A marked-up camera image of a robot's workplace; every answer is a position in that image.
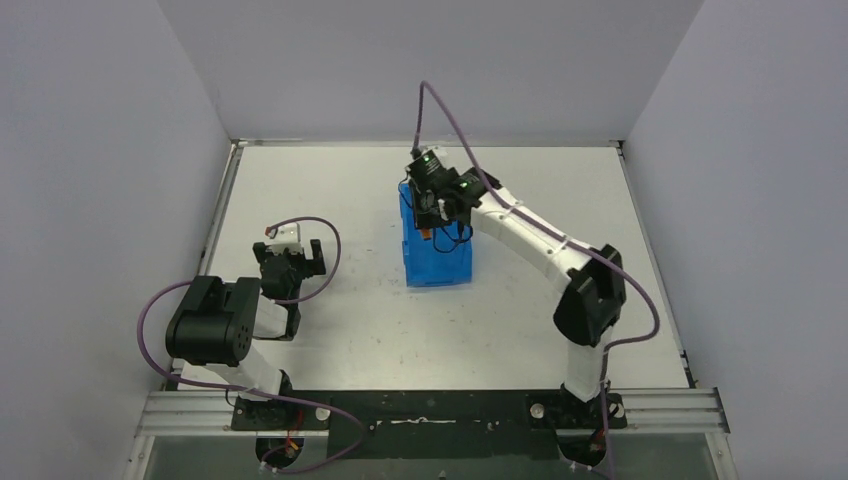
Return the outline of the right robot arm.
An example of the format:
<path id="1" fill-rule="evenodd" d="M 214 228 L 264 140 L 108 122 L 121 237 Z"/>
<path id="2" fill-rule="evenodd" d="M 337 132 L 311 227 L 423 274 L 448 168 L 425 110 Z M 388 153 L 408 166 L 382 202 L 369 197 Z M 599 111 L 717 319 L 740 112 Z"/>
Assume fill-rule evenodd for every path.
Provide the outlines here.
<path id="1" fill-rule="evenodd" d="M 567 341 L 564 395 L 598 404 L 603 350 L 626 301 L 624 281 L 614 271 L 622 264 L 620 253 L 610 245 L 573 243 L 524 210 L 495 177 L 475 168 L 459 173 L 436 148 L 414 148 L 410 155 L 405 171 L 415 228 L 435 236 L 453 227 L 457 244 L 487 235 L 536 268 L 560 295 L 552 319 Z"/>

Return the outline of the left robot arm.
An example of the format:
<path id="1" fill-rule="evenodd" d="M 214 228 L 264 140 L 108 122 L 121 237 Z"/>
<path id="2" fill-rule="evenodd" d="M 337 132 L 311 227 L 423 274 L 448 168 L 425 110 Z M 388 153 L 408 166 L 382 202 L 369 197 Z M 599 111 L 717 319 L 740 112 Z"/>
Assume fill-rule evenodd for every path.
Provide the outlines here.
<path id="1" fill-rule="evenodd" d="M 301 323 L 299 298 L 304 280 L 327 273 L 321 241 L 256 242 L 257 277 L 226 282 L 195 277 L 165 334 L 175 359 L 214 372 L 227 385 L 242 386 L 248 401 L 269 402 L 270 395 L 292 392 L 290 378 L 253 345 L 255 340 L 291 341 Z"/>

